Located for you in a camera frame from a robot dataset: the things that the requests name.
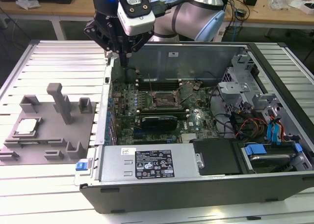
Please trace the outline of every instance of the open computer chassis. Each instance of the open computer chassis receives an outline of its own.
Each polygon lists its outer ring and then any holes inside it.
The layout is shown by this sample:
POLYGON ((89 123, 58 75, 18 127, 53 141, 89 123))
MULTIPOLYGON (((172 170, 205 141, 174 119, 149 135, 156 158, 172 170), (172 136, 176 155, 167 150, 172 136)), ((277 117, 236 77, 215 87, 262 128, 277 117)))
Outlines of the open computer chassis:
POLYGON ((153 43, 130 66, 109 58, 95 155, 77 167, 96 211, 278 201, 314 186, 314 125, 255 44, 153 43))

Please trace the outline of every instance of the floor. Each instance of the floor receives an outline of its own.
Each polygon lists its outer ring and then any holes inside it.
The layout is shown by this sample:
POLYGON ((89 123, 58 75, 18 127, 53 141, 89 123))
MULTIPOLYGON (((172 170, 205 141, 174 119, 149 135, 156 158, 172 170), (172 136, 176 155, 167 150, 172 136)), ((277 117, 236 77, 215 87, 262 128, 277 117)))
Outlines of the floor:
MULTIPOLYGON (((8 28, 0 30, 0 86, 4 83, 13 67, 20 59, 24 49, 29 43, 28 38, 10 20, 8 28)), ((31 39, 56 40, 50 21, 18 20, 17 24, 28 34, 31 39)), ((83 33, 85 22, 62 22, 68 40, 88 40, 83 33)), ((274 29, 270 38, 264 36, 265 28, 243 28, 236 35, 237 42, 284 42, 301 60, 314 48, 313 37, 310 30, 274 29)), ((233 31, 227 33, 223 41, 231 41, 233 31)), ((307 59, 305 65, 314 72, 314 53, 307 59)))

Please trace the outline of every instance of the power connector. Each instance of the power connector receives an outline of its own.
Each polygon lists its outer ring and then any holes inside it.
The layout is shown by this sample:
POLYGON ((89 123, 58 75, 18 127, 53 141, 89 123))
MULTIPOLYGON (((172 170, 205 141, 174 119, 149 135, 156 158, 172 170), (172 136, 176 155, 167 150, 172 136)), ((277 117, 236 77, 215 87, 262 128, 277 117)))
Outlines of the power connector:
POLYGON ((244 18, 246 15, 247 11, 243 9, 236 9, 235 10, 235 15, 239 18, 244 18))

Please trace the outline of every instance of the motherboard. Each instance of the motherboard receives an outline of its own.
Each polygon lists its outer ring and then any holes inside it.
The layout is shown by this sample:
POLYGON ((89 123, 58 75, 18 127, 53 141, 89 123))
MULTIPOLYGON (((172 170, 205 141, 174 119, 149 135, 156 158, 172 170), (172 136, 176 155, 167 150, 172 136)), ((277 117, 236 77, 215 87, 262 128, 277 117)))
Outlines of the motherboard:
POLYGON ((117 145, 189 143, 219 136, 202 82, 113 82, 117 145))

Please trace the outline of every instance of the power supply label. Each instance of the power supply label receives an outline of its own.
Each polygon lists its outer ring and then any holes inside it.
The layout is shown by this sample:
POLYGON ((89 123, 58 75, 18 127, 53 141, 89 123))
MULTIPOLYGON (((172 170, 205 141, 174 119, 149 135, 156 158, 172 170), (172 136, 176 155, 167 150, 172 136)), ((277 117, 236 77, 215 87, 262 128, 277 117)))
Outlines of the power supply label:
POLYGON ((171 150, 136 151, 137 179, 175 177, 171 150))

